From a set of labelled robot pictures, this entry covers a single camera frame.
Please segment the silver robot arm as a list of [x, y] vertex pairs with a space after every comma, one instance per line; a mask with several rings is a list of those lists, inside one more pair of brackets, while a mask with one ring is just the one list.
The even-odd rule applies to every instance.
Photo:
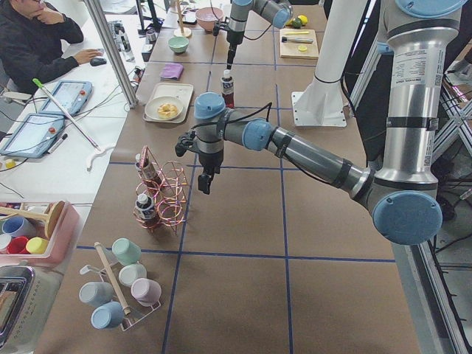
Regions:
[[227, 108], [221, 95], [195, 101], [195, 125], [176, 143], [176, 154], [198, 155], [198, 188], [209, 193], [223, 162], [225, 142], [268, 150], [308, 176], [347, 192], [367, 209], [375, 228], [393, 243], [417, 245], [438, 233], [431, 154], [437, 129], [445, 50], [457, 36], [461, 1], [386, 1], [380, 34], [393, 52], [392, 79], [380, 170], [361, 168], [269, 121]]
[[232, 2], [228, 18], [217, 20], [212, 33], [216, 36], [221, 30], [226, 31], [229, 43], [226, 68], [231, 69], [237, 46], [242, 44], [249, 13], [253, 11], [265, 19], [271, 26], [282, 29], [292, 18], [293, 8], [289, 1], [235, 0]]

